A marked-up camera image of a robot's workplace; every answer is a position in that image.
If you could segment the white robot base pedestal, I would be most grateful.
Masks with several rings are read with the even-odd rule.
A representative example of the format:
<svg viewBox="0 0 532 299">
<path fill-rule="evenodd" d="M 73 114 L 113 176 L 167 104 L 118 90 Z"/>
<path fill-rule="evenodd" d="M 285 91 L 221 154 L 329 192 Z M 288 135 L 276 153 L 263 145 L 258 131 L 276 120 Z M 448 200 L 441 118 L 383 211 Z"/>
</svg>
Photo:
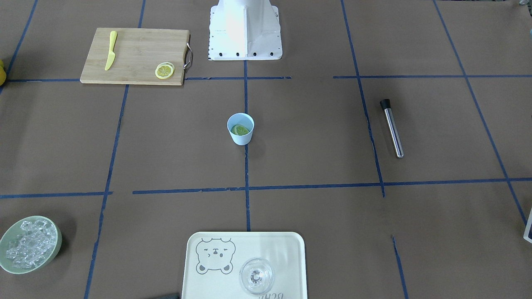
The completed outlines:
<svg viewBox="0 0 532 299">
<path fill-rule="evenodd" d="M 209 16 L 209 60 L 283 57 L 279 10 L 269 0 L 220 0 L 210 8 Z"/>
</svg>

